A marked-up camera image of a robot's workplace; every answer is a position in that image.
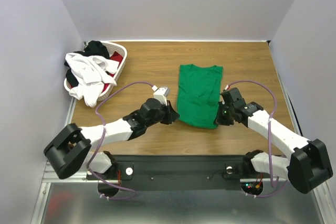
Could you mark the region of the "green t shirt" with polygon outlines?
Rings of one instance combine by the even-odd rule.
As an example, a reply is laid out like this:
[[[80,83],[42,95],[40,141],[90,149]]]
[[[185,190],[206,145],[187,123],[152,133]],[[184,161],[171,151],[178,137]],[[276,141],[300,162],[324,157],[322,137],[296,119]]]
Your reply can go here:
[[[223,67],[180,65],[177,112],[180,121],[194,127],[215,129]]]

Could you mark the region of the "white t shirt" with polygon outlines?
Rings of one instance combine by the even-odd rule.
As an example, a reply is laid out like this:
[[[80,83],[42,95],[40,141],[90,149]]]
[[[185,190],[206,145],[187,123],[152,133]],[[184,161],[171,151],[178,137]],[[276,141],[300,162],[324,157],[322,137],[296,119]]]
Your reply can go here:
[[[110,76],[116,73],[119,63],[103,56],[85,57],[78,53],[68,53],[65,60],[79,84],[72,86],[69,95],[81,100],[86,106],[94,108],[98,97],[101,95],[104,85],[116,85],[116,81]]]

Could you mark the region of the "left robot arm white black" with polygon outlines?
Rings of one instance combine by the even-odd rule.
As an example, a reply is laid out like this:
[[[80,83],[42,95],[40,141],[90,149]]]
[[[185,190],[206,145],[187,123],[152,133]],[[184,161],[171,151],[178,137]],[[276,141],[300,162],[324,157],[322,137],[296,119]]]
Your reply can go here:
[[[87,166],[90,160],[93,161],[90,165],[93,171],[110,179],[116,175],[117,166],[105,153],[93,156],[93,150],[98,150],[103,144],[135,139],[149,127],[157,123],[169,125],[179,117],[170,101],[162,104],[155,98],[149,98],[138,110],[106,125],[66,125],[45,147],[44,155],[60,179],[71,177],[82,166]]]

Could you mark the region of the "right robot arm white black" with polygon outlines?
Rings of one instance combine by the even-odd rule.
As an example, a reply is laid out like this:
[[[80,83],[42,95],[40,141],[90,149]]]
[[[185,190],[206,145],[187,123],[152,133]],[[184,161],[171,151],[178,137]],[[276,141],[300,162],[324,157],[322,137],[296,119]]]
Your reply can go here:
[[[261,150],[248,152],[243,157],[241,170],[245,176],[258,173],[286,179],[300,193],[306,194],[333,176],[326,145],[319,139],[309,140],[273,119],[262,106],[246,103],[237,88],[221,92],[214,121],[217,125],[241,123],[259,133],[282,151],[274,156]]]

